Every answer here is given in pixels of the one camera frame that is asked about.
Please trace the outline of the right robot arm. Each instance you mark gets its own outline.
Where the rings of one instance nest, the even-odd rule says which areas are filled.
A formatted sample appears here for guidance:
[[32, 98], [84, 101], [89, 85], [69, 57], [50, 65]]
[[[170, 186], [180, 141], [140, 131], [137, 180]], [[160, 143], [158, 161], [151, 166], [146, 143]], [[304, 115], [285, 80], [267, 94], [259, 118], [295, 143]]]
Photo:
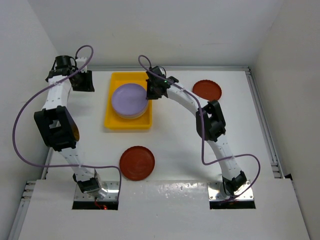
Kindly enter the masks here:
[[213, 150], [221, 168], [224, 191], [233, 196], [247, 182], [247, 177], [228, 145], [226, 121], [219, 102], [199, 97], [185, 89], [173, 76], [166, 78], [159, 66], [147, 68], [146, 73], [148, 100], [157, 100], [164, 96], [179, 103], [194, 115], [202, 146], [208, 143]]

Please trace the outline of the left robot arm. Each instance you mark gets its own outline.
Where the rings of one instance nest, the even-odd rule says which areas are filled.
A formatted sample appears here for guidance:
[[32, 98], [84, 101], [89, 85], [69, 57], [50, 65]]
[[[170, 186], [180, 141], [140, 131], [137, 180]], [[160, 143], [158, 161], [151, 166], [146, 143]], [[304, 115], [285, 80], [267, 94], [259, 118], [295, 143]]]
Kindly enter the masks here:
[[48, 74], [45, 104], [34, 113], [34, 120], [46, 146], [64, 157], [73, 170], [73, 180], [83, 194], [103, 199], [106, 191], [96, 170], [84, 167], [77, 151], [79, 129], [67, 109], [71, 91], [94, 92], [92, 72], [86, 57], [60, 55]]

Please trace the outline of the red plate front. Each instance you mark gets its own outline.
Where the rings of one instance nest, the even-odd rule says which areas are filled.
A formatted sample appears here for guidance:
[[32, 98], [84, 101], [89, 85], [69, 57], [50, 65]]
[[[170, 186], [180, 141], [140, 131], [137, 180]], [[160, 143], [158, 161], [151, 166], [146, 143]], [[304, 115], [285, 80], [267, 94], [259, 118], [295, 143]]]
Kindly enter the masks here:
[[125, 150], [119, 160], [119, 168], [124, 177], [131, 181], [146, 179], [154, 170], [155, 157], [144, 146], [132, 146]]

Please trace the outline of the pink plate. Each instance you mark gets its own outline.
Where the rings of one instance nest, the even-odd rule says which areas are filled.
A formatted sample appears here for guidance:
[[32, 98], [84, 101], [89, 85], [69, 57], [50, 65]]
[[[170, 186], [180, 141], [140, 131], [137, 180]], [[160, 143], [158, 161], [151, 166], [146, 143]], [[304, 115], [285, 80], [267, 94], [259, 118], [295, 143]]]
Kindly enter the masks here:
[[145, 111], [138, 112], [135, 114], [122, 114], [122, 113], [116, 112], [116, 114], [123, 119], [137, 119], [143, 116], [145, 114]]

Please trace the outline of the red plate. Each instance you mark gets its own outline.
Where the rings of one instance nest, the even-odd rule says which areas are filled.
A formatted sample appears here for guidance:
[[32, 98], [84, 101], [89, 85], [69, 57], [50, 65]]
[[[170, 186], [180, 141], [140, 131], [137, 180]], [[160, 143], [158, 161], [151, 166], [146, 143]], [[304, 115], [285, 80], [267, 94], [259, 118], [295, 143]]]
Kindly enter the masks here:
[[154, 170], [155, 157], [144, 146], [132, 146], [125, 150], [119, 160], [119, 168], [124, 177], [131, 181], [146, 179]]
[[208, 101], [218, 101], [222, 96], [221, 87], [216, 82], [208, 79], [197, 81], [192, 87], [192, 92]]

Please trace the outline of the purple plate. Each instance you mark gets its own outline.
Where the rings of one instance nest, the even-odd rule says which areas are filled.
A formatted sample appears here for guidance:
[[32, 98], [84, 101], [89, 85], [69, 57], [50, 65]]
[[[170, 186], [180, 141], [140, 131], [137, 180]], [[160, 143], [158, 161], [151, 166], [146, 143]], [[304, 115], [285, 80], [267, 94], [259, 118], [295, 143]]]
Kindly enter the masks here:
[[120, 116], [121, 118], [125, 118], [125, 119], [136, 119], [139, 118], [140, 116], [144, 115], [145, 112], [147, 111], [147, 107], [144, 108], [142, 111], [136, 112], [136, 113], [121, 113], [120, 111], [117, 111], [116, 109], [114, 109], [114, 112]]
[[136, 83], [119, 86], [111, 96], [112, 108], [124, 113], [134, 114], [148, 107], [147, 91]]

